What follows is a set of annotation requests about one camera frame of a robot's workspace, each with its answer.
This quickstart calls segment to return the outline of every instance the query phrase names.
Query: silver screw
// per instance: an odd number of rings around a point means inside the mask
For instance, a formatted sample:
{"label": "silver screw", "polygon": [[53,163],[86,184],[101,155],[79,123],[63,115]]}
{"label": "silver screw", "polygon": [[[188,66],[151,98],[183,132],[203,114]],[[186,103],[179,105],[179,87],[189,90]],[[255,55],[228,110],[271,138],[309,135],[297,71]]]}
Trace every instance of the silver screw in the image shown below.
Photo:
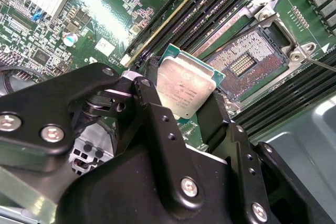
{"label": "silver screw", "polygon": [[240,127],[239,125],[237,125],[237,129],[239,130],[239,132],[244,132],[244,129]]}
{"label": "silver screw", "polygon": [[195,197],[197,195],[197,186],[191,179],[183,178],[181,181],[181,187],[187,196]]}
{"label": "silver screw", "polygon": [[267,214],[264,210],[264,208],[258,204],[258,203],[253,203],[252,204],[252,210],[255,216],[257,217],[258,220],[261,222],[266,222],[267,221]]}
{"label": "silver screw", "polygon": [[271,149],[271,147],[269,147],[268,145],[264,145],[264,147],[265,147],[265,149],[269,152],[269,153],[272,153],[273,151],[272,151],[272,149]]}
{"label": "silver screw", "polygon": [[47,126],[41,131],[41,137],[51,143],[57,143],[64,138],[64,132],[60,127]]}
{"label": "silver screw", "polygon": [[290,60],[293,61],[293,62],[298,62],[298,61],[301,61],[301,55],[296,55],[296,54],[292,54],[290,56]]}
{"label": "silver screw", "polygon": [[112,75],[114,75],[112,69],[110,69],[110,68],[104,68],[104,69],[103,69],[103,72],[104,72],[105,74],[107,74],[108,76],[112,76]]}
{"label": "silver screw", "polygon": [[0,115],[0,131],[14,131],[21,123],[21,119],[15,115]]}
{"label": "silver screw", "polygon": [[149,83],[149,81],[147,81],[146,79],[142,79],[141,82],[142,82],[142,84],[146,85],[147,87],[151,86],[151,84]]}

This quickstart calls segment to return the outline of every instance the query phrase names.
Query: electrolytic capacitor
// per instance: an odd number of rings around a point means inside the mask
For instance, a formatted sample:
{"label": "electrolytic capacitor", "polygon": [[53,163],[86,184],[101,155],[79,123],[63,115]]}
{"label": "electrolytic capacitor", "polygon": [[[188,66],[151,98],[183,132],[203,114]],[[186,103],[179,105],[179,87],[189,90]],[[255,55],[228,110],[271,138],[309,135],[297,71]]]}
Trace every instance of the electrolytic capacitor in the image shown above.
{"label": "electrolytic capacitor", "polygon": [[68,33],[63,38],[63,43],[67,47],[72,47],[77,41],[78,41],[78,36],[77,34],[74,34],[74,33]]}

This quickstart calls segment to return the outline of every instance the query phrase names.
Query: dimm slot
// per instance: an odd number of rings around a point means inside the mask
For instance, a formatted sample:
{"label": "dimm slot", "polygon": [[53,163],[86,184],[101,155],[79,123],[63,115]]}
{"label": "dimm slot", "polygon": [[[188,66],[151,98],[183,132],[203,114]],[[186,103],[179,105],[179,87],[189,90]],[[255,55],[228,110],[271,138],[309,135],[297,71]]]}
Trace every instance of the dimm slot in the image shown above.
{"label": "dimm slot", "polygon": [[194,27],[192,27],[185,37],[182,37],[179,41],[175,43],[178,47],[181,47],[183,50],[190,51],[191,48],[196,46],[196,42],[205,37],[206,33],[211,31],[215,24],[219,22],[224,16],[228,16],[234,8],[238,8],[245,0],[228,0],[210,19],[207,19],[206,22],[199,22]]}
{"label": "dimm slot", "polygon": [[[199,4],[201,4],[202,0],[198,0],[197,2],[195,2],[194,6],[199,6]],[[201,9],[197,10],[197,12],[193,13],[193,8],[189,8],[188,12],[184,14],[183,18],[181,20],[183,20],[184,18],[188,17],[187,21],[183,24],[180,25],[180,19],[177,21],[177,24],[173,27],[172,30],[170,30],[168,32],[168,34],[166,34],[161,41],[155,45],[156,50],[153,50],[152,52],[155,54],[158,51],[160,52],[158,55],[161,55],[161,53],[165,50],[166,46],[169,43],[174,43],[174,40],[177,36],[180,36],[181,34],[185,33],[185,30],[188,29],[190,27],[190,24],[194,23],[196,20],[199,20],[199,17],[206,12],[206,9],[209,8],[209,6],[212,6],[213,3],[216,0],[207,0],[205,3],[203,3],[201,5]]]}
{"label": "dimm slot", "polygon": [[159,35],[155,37],[147,46],[140,52],[140,58],[145,59],[149,53],[152,52],[152,49],[155,48],[161,41],[168,40],[170,37],[169,32],[172,30],[172,26],[179,22],[182,15],[184,15],[188,10],[190,10],[197,0],[189,0],[179,12],[172,18],[172,20],[166,24],[165,27],[160,31]]}

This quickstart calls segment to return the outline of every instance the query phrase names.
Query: black metal arm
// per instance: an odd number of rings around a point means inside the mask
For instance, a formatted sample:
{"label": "black metal arm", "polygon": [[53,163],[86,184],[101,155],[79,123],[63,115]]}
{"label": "black metal arm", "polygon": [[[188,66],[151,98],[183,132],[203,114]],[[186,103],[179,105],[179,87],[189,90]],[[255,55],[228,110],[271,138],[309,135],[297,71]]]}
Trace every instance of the black metal arm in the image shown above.
{"label": "black metal arm", "polygon": [[0,164],[39,172],[66,160],[77,130],[117,119],[117,157],[69,187],[57,223],[333,223],[274,149],[249,143],[216,93],[197,117],[222,160],[185,146],[153,82],[100,63],[0,98],[0,116],[1,151],[22,159]]}

